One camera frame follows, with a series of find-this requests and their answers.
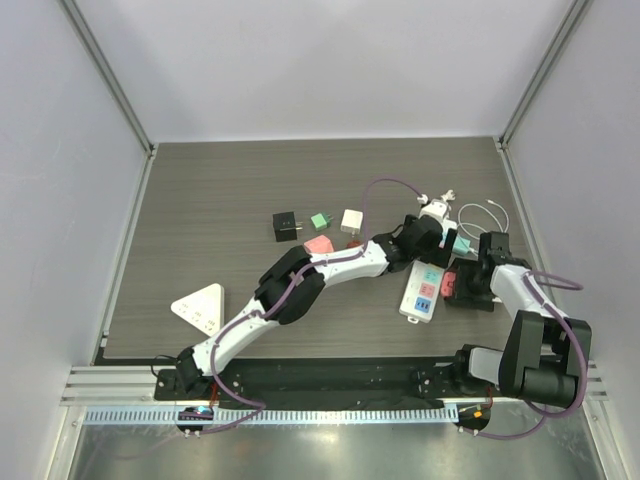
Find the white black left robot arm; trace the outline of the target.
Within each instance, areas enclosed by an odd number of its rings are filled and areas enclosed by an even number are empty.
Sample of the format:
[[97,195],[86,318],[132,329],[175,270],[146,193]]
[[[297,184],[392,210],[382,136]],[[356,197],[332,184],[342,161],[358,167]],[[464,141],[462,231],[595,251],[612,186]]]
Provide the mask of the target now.
[[239,314],[177,356],[177,387],[190,399],[205,397],[214,375],[237,354],[266,332],[300,320],[329,287],[401,272],[415,261],[447,267],[456,236],[457,225],[451,220],[408,215],[395,230],[354,248],[326,254],[291,248],[262,275]]

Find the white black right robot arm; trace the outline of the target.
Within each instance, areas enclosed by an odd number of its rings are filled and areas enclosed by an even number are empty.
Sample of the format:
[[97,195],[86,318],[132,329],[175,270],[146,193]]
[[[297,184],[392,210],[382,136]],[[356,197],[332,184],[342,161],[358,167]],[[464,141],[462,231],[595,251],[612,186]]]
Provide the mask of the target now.
[[592,330],[549,299],[538,281],[543,276],[512,255],[506,233],[483,233],[475,260],[453,261],[442,294],[447,305],[492,312],[500,300],[512,317],[503,350],[466,344],[456,352],[450,375],[458,393],[494,387],[530,405],[558,407],[555,417],[582,403]]

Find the green USB charger plug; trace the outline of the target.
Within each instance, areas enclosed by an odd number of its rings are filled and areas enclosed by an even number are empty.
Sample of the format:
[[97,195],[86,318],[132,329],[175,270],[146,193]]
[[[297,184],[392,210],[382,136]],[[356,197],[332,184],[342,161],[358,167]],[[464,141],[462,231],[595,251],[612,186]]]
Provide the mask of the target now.
[[310,221],[315,231],[323,231],[331,225],[332,219],[330,215],[319,212],[312,215]]

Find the pink cube adapter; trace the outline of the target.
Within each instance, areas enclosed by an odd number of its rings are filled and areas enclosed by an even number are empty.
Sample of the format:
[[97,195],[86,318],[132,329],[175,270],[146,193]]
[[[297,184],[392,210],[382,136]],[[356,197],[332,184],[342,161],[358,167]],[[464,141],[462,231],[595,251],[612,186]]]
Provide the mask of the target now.
[[334,252],[332,241],[325,235],[316,236],[304,243],[305,249],[311,254],[328,254]]

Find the white power strip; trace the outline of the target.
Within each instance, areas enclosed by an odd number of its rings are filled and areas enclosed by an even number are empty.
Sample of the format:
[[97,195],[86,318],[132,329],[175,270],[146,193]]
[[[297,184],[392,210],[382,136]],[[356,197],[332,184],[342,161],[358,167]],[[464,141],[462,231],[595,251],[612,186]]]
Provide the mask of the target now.
[[428,323],[431,321],[442,278],[447,269],[420,261],[414,261],[411,264],[411,270],[399,306],[399,313],[405,316],[410,323]]

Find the black cube socket adapter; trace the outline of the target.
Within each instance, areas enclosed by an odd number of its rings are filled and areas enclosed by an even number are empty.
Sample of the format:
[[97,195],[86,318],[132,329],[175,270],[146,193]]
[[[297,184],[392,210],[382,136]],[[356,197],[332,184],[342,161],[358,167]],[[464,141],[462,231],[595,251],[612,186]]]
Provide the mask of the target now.
[[302,224],[296,221],[294,211],[274,213],[272,227],[277,242],[296,241]]

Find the white triangular power socket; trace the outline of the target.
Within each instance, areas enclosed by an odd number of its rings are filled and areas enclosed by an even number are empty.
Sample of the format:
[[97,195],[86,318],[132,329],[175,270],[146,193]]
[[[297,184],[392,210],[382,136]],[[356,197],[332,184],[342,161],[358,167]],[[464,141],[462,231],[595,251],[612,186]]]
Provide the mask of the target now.
[[223,324],[224,297],[224,288],[219,283],[213,283],[175,300],[170,305],[170,310],[192,327],[211,337]]

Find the teal small charger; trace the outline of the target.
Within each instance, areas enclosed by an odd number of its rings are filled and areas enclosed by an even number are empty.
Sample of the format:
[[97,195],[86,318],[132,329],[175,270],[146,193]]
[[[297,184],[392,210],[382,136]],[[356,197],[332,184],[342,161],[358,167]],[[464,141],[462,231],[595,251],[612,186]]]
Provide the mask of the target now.
[[452,251],[459,256],[466,256],[468,254],[474,254],[475,250],[471,246],[471,241],[465,237],[457,236]]

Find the white USB wall charger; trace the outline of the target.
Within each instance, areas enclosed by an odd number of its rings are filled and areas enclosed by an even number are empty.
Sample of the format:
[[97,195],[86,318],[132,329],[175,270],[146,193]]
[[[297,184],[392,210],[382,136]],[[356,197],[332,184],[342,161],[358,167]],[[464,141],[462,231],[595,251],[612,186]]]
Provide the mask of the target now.
[[352,236],[361,232],[364,213],[358,210],[345,209],[340,223],[340,230]]

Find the pink small plug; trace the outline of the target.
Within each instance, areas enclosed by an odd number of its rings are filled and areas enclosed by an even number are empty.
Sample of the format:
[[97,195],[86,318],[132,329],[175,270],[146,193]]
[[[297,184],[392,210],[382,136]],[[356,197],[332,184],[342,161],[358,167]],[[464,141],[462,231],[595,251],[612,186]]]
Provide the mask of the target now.
[[443,298],[449,298],[455,292],[456,273],[454,271],[446,271],[443,275],[440,294]]

